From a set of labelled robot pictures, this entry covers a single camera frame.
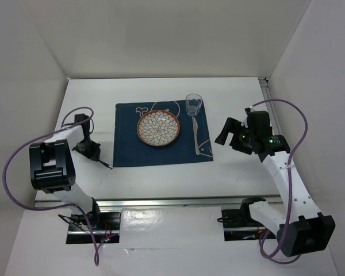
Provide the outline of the silver table knife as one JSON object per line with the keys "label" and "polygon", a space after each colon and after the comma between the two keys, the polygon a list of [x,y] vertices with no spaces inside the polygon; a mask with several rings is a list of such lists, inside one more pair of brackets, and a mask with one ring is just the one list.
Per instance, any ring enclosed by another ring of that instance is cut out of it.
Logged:
{"label": "silver table knife", "polygon": [[195,145],[195,154],[200,155],[200,148],[198,145],[198,123],[195,117],[192,117],[192,124],[193,124],[193,135],[194,135],[194,145]]}

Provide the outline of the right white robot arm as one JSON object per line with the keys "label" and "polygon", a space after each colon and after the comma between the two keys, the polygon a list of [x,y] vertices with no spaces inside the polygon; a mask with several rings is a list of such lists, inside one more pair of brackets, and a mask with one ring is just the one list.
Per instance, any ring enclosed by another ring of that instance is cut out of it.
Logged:
{"label": "right white robot arm", "polygon": [[263,197],[245,198],[239,218],[245,225],[261,224],[275,235],[279,251],[287,257],[324,250],[336,228],[332,216],[323,215],[308,193],[295,165],[291,149],[282,135],[274,135],[265,111],[246,109],[247,118],[227,118],[215,142],[247,155],[256,154],[273,178],[285,206],[274,209]]}

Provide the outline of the blue whale placemat cloth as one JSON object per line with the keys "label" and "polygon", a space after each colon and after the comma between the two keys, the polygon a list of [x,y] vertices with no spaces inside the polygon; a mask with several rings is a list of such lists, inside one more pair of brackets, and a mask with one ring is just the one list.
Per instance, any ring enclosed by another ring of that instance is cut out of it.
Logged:
{"label": "blue whale placemat cloth", "polygon": [[[150,111],[166,110],[177,117],[181,129],[169,145],[154,147],[144,143],[137,135],[139,119]],[[198,124],[196,154],[193,122],[186,112],[186,103],[179,101],[118,103],[114,130],[113,166],[141,167],[169,164],[210,162],[213,160],[205,106],[195,119]]]}

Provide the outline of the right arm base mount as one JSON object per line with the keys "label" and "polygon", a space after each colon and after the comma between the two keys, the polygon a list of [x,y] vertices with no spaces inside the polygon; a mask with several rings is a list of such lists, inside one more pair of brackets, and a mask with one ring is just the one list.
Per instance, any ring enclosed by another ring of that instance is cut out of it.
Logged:
{"label": "right arm base mount", "polygon": [[258,240],[265,230],[261,223],[249,219],[242,203],[253,203],[255,200],[280,203],[279,196],[219,197],[217,200],[221,207],[217,222],[223,226],[225,241]]}

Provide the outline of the silver fork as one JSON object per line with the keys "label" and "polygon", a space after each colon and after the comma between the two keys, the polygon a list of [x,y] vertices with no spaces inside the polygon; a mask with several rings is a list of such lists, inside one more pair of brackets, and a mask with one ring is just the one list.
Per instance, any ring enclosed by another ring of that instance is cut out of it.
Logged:
{"label": "silver fork", "polygon": [[106,163],[106,162],[104,162],[102,160],[97,160],[97,162],[99,162],[100,164],[102,164],[103,166],[105,166],[106,168],[108,168],[110,170],[113,169],[113,167],[110,164],[108,164],[108,163]]}

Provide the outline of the front aluminium rail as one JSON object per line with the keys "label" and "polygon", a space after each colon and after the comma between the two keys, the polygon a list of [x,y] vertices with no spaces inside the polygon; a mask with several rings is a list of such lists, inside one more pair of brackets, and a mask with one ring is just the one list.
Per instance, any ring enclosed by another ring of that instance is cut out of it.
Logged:
{"label": "front aluminium rail", "polygon": [[240,205],[244,197],[193,197],[193,198],[147,198],[147,199],[120,199],[98,200],[101,209],[117,208],[169,208],[169,207],[193,207],[193,206],[231,206]]}

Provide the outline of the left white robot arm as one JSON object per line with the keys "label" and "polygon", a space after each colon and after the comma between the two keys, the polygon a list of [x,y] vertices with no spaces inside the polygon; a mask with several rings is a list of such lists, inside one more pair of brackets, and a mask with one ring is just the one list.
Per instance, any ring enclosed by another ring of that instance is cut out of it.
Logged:
{"label": "left white robot arm", "polygon": [[78,223],[96,229],[102,223],[102,215],[95,199],[76,183],[71,155],[75,151],[90,161],[99,161],[100,144],[90,138],[90,120],[85,114],[76,114],[75,126],[65,126],[46,141],[31,144],[29,159],[33,188],[68,204]]}

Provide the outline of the clear plastic cup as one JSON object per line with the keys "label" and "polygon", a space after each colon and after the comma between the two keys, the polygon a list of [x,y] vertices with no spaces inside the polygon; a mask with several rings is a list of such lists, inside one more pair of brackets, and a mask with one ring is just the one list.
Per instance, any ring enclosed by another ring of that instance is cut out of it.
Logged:
{"label": "clear plastic cup", "polygon": [[189,94],[185,98],[186,112],[189,116],[195,117],[200,112],[203,100],[198,94]]}

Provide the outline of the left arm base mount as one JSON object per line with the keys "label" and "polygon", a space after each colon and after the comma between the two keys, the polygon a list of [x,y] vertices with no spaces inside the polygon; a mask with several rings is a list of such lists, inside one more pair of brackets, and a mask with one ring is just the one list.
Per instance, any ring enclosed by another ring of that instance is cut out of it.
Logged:
{"label": "left arm base mount", "polygon": [[[83,216],[59,214],[58,217],[68,224],[66,244],[91,244],[93,242]],[[91,218],[90,222],[97,244],[116,244],[120,242],[120,210],[101,212],[98,221]]]}

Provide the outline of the floral ceramic plate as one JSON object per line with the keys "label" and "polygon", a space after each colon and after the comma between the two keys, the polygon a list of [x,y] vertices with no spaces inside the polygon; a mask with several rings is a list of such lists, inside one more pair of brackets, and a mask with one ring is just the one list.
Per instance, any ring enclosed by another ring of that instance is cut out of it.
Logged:
{"label": "floral ceramic plate", "polygon": [[162,147],[171,144],[180,133],[180,123],[166,110],[153,110],[143,115],[137,123],[137,135],[146,144]]}

